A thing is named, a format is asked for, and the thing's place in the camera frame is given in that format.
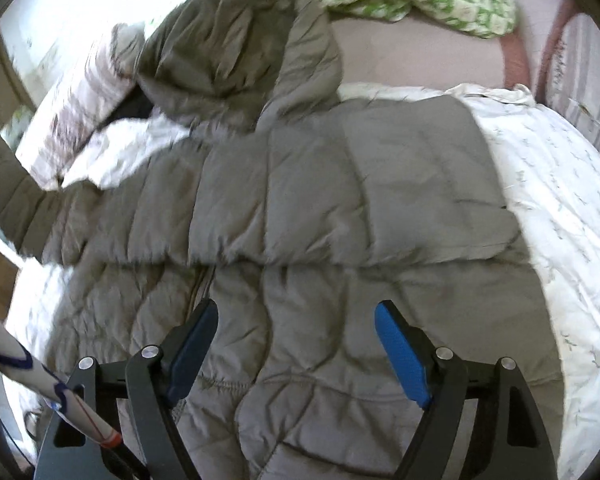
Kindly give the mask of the white patterned sleeve forearm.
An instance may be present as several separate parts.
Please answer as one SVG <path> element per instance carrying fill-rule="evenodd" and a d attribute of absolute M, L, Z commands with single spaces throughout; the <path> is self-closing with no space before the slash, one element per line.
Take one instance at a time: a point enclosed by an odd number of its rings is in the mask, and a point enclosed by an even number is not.
<path fill-rule="evenodd" d="M 13 382 L 29 388 L 50 402 L 52 409 L 102 448 L 122 443 L 118 430 L 105 422 L 67 384 L 51 372 L 0 321 L 0 372 Z"/>

